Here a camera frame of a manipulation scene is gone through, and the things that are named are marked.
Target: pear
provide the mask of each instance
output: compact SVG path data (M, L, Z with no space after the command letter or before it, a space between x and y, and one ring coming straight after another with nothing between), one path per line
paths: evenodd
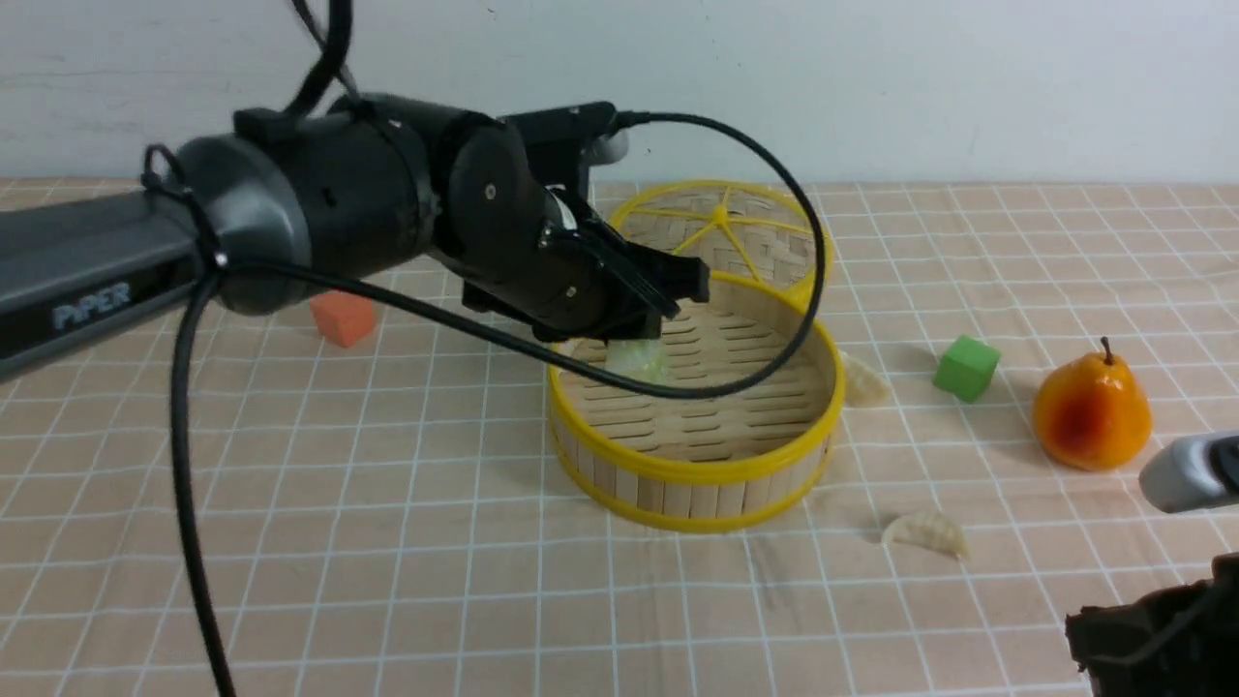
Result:
M1089 472L1121 468L1154 431L1149 397L1126 361L1110 352L1087 354L1049 374L1032 404L1032 426L1054 461Z

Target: robotic arm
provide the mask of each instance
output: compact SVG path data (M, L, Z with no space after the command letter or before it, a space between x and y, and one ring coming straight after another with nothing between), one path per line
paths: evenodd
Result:
M366 277L421 254L462 302L541 340L654 338L709 267L620 236L586 203L589 168L624 154L608 103L492 119L387 94L289 120L239 111L234 132L175 155L225 259ZM149 189L0 214L0 381L181 306L206 272L183 201ZM228 277L219 301L264 314L321 287Z

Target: table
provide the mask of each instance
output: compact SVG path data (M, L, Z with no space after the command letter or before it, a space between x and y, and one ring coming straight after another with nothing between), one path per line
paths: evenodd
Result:
M130 183L0 180L0 209ZM1237 426L1239 186L812 191L839 254L821 317L895 402L847 410L823 485L745 534L585 499L529 360L392 312L348 352L305 306L208 312L193 468L242 695L1088 695L1068 613L1239 547L1239 510L1163 516L1135 480L1175 437ZM460 310L431 261L378 280ZM171 508L175 322L0 386L0 693L213 695ZM930 385L964 332L1002 352L971 406ZM1046 461L1028 412L1101 334L1156 436L1085 475ZM924 508L965 526L970 562L876 545Z

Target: black object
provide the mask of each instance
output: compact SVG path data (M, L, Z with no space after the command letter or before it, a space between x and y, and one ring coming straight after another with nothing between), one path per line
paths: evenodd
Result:
M1072 659L1098 697L1239 695L1239 553L1213 579L1067 618Z

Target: woven bamboo base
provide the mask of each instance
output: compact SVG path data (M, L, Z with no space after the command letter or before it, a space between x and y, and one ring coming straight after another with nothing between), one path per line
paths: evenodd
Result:
M672 383L707 386L769 361L803 314L760 282L715 274L707 305L664 324ZM601 366L605 347L560 350ZM839 354L821 324L788 365L738 395L654 400L551 371L550 427L565 469L591 496L646 525L722 531L790 506L824 467L843 405Z
M638 244L699 256L802 302L812 287L808 217L794 198L767 187L714 180L658 187L621 206L611 223ZM828 274L833 259L828 234Z

